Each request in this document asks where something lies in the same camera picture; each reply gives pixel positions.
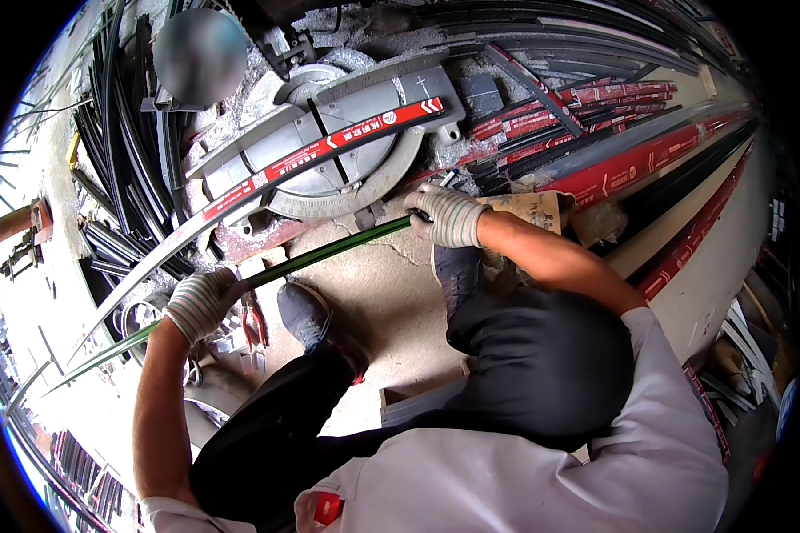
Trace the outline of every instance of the glove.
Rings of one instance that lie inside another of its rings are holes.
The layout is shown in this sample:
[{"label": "glove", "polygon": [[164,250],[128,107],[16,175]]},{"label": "glove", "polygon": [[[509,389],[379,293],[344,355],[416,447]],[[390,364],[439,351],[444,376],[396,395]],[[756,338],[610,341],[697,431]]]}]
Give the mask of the glove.
[{"label": "glove", "polygon": [[212,334],[243,293],[234,272],[220,269],[193,274],[175,287],[163,314],[178,326],[190,346]]},{"label": "glove", "polygon": [[432,219],[432,222],[425,222],[413,214],[412,233],[446,248],[480,248],[477,221],[483,211],[491,209],[465,193],[432,183],[422,183],[406,197],[403,207],[420,209]]}]

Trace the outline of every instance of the striped glove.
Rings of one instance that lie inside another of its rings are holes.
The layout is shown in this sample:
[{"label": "striped glove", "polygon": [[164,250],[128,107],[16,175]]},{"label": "striped glove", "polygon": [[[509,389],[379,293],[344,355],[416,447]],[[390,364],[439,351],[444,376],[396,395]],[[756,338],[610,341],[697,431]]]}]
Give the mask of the striped glove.
[{"label": "striped glove", "polygon": [[243,293],[229,269],[193,274],[178,283],[163,314],[178,326],[191,346],[212,334]]},{"label": "striped glove", "polygon": [[477,220],[491,206],[452,188],[422,183],[403,202],[406,209],[420,209],[432,222],[412,215],[412,233],[420,239],[430,240],[440,247],[480,248],[477,240]]}]

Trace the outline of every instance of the black pants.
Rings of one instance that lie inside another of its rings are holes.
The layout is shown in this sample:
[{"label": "black pants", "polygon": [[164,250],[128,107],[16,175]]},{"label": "black pants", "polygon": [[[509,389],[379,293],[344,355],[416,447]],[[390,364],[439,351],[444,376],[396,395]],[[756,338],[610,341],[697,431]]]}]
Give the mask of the black pants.
[{"label": "black pants", "polygon": [[346,437],[317,436],[354,378],[346,360],[324,344],[289,362],[192,465],[192,492],[202,508],[251,522],[259,532],[288,529],[301,491],[415,427],[508,433],[574,451],[607,430],[631,390],[628,329],[576,293],[477,293],[451,318],[447,339],[478,358],[479,370],[460,394],[400,426]]}]

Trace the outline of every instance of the green metal strip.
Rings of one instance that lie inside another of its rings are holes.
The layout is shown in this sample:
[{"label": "green metal strip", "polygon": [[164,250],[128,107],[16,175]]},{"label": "green metal strip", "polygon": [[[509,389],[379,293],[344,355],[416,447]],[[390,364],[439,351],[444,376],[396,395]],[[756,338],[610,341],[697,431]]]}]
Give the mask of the green metal strip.
[{"label": "green metal strip", "polygon": [[[288,274],[292,274],[297,270],[304,269],[305,267],[315,263],[320,263],[320,261],[323,259],[328,259],[333,255],[341,253],[342,251],[352,250],[353,248],[359,247],[366,242],[390,235],[395,231],[408,228],[408,226],[409,217],[403,217],[402,219],[396,219],[384,224],[380,224],[379,226],[374,226],[371,229],[365,229],[362,232],[350,235],[349,237],[345,237],[341,240],[330,242],[327,245],[319,247],[315,250],[311,250],[296,258],[288,259],[288,261],[285,261],[284,263],[279,263],[276,266],[266,269],[264,272],[259,272],[252,277],[246,278],[246,281],[249,284],[249,288],[258,288],[261,285],[266,285],[267,283],[273,282],[274,280],[277,280]],[[90,359],[84,365],[71,370],[71,372],[63,376],[59,381],[56,382],[56,384],[53,385],[53,387],[50,388],[50,390],[45,392],[43,396],[47,396],[47,394],[50,394],[54,390],[64,386],[66,383],[77,379],[79,376],[82,376],[89,370],[104,364],[113,357],[117,357],[118,354],[124,353],[130,348],[146,342],[148,340],[148,336],[151,334],[151,331],[157,326],[158,323],[160,323],[160,321],[152,322],[136,333],[129,335],[128,337],[119,340],[116,344],[110,346],[109,348],[104,349],[101,353]]]}]

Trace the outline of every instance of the white shirt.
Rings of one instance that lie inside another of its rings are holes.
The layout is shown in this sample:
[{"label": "white shirt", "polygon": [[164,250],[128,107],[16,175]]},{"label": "white shirt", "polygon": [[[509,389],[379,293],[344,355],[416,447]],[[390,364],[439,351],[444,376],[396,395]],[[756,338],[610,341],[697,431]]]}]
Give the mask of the white shirt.
[{"label": "white shirt", "polygon": [[[622,321],[634,385],[590,463],[513,435],[414,429],[300,494],[298,531],[713,531],[728,477],[712,425],[655,315]],[[318,491],[344,500],[329,526],[313,520]],[[158,533],[255,530],[170,498],[141,504]]]}]

